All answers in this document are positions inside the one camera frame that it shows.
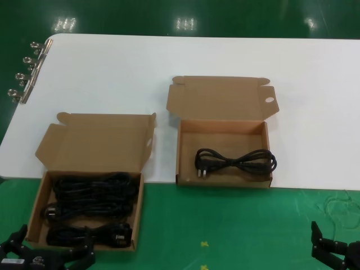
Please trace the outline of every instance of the open cardboard box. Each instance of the open cardboard box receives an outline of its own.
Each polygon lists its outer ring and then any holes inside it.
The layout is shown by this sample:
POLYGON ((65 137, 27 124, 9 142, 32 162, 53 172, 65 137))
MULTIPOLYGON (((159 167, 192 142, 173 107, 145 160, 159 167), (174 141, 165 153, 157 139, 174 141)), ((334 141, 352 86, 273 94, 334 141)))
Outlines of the open cardboard box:
POLYGON ((195 155, 210 148, 227 158, 269 147, 264 120, 279 111, 266 78, 177 76, 167 109, 181 118, 178 128, 176 183, 195 186, 268 188, 272 174, 252 175, 229 167, 198 177, 195 155))
MULTIPOLYGON (((57 115, 62 124, 51 124, 36 151, 36 157, 48 169, 44 173, 30 217, 27 241, 34 247, 46 248, 48 222, 41 217, 42 209, 54 202, 52 181, 58 176, 103 176, 128 172, 137 181, 139 193, 133 212, 126 222, 132 228, 131 246, 111 248, 95 244, 95 250, 135 251, 140 228, 144 178, 141 174, 152 150, 156 114, 57 115)), ((79 217, 75 226, 94 228, 108 223, 107 219, 79 217)))

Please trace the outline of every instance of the table surface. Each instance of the table surface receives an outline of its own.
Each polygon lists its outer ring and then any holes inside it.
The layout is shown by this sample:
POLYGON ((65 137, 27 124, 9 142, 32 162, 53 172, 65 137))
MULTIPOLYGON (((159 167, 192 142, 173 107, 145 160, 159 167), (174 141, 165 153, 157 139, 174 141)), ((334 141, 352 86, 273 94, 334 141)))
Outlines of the table surface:
MULTIPOLYGON (((21 59, 30 53, 31 41, 43 41, 52 34, 70 31, 358 39, 360 2, 2 1, 0 22, 2 38, 6 41, 0 43, 3 63, 0 138, 3 138, 16 107, 5 96, 9 88, 17 86, 15 73, 25 71, 21 59), (76 24, 71 28, 72 18, 76 24), (185 27, 188 18, 196 19, 193 30, 185 27)), ((28 221, 38 185, 38 180, 21 179, 0 185, 1 205, 7 205, 0 210, 3 221, 0 241, 28 221)), ((91 269, 192 270, 203 265, 209 270, 261 266, 328 269, 310 257, 309 221, 316 220, 329 238, 336 235, 340 241, 355 241, 360 236, 356 203, 360 200, 359 192, 349 192, 353 198, 349 202, 345 191, 187 189, 172 184, 147 184, 145 188, 139 249, 135 254, 99 253, 97 264, 91 269), (201 247, 202 241, 207 241, 209 247, 201 247)))
MULTIPOLYGON (((1 144, 4 178, 43 175, 34 153, 59 112, 156 113, 152 157, 142 173, 148 183, 174 183, 179 119, 166 110, 172 78, 236 76, 268 78, 275 88, 280 112, 266 119, 278 162, 272 187, 360 190, 358 168, 349 166, 360 147, 354 125, 360 119, 360 40, 84 34, 51 39, 36 85, 17 107, 1 144)), ((260 102, 267 104, 265 98, 260 102)))

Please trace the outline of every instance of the black power cord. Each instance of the black power cord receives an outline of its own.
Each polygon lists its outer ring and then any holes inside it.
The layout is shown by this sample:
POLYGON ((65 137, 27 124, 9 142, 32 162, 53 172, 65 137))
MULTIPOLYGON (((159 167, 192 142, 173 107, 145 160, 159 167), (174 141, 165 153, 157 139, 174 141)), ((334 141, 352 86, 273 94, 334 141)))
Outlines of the black power cord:
POLYGON ((199 177, 201 174, 205 177, 207 173, 226 167, 237 167, 250 174, 266 175, 274 171, 276 166, 275 156, 266 149, 255 150, 238 159, 229 159, 212 149, 202 148, 197 151, 195 156, 195 167, 198 169, 199 177))
POLYGON ((87 237, 97 244, 112 248, 126 248, 131 245, 132 229, 128 223, 109 223, 98 228, 58 225, 48 231, 46 242, 52 246, 76 246, 87 237))
POLYGON ((128 173, 103 177, 67 175, 53 182, 56 202, 42 209, 49 221, 47 244, 75 246, 86 238, 114 248, 130 246, 132 229, 128 223, 111 222, 98 228, 76 227, 65 221, 79 216, 121 220, 129 216, 138 195, 138 185, 128 173))
POLYGON ((44 218, 62 222, 84 215, 87 217, 124 218, 133 210, 138 186, 128 173, 101 178, 66 176, 53 184, 56 202, 43 210, 44 218))

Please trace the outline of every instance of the cable bundle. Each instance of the cable bundle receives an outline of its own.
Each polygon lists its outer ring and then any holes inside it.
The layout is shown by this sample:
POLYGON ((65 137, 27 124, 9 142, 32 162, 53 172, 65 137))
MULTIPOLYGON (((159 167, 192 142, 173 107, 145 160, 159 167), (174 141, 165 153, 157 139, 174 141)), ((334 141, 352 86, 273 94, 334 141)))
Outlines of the cable bundle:
POLYGON ((131 243, 131 234, 128 223, 109 223, 94 229, 59 225, 49 229, 46 241, 52 246, 77 246, 90 236, 97 244, 126 248, 131 243))
POLYGON ((139 189, 128 173, 104 177, 63 176, 54 181, 53 191, 57 201, 42 210, 42 216, 50 221, 47 244, 75 246, 90 236, 95 242, 114 248, 130 246, 132 229, 128 223, 114 222, 98 228, 64 223, 81 215, 111 219, 130 215, 139 189))
POLYGON ((197 151, 195 156, 195 167, 199 170, 199 177, 201 173, 206 176, 207 173, 226 167, 237 167, 250 174, 266 175, 274 171, 276 166, 275 156, 266 149, 255 150, 238 159, 229 159, 212 149, 202 148, 197 151), (260 159, 264 162, 250 162, 260 159))
POLYGON ((106 177, 66 176, 53 184, 57 202, 43 209, 49 221, 66 221, 87 217, 124 218, 133 209, 138 186, 128 173, 106 177))

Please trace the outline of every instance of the box lid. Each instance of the box lid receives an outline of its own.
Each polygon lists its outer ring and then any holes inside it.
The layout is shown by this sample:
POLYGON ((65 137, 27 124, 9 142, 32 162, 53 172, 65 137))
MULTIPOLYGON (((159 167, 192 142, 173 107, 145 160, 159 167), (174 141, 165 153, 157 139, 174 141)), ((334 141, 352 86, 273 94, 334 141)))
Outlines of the box lid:
POLYGON ((152 149, 156 114, 57 115, 36 157, 48 170, 140 172, 152 149))
POLYGON ((182 119, 265 120, 279 111, 266 78, 177 76, 167 109, 182 119))

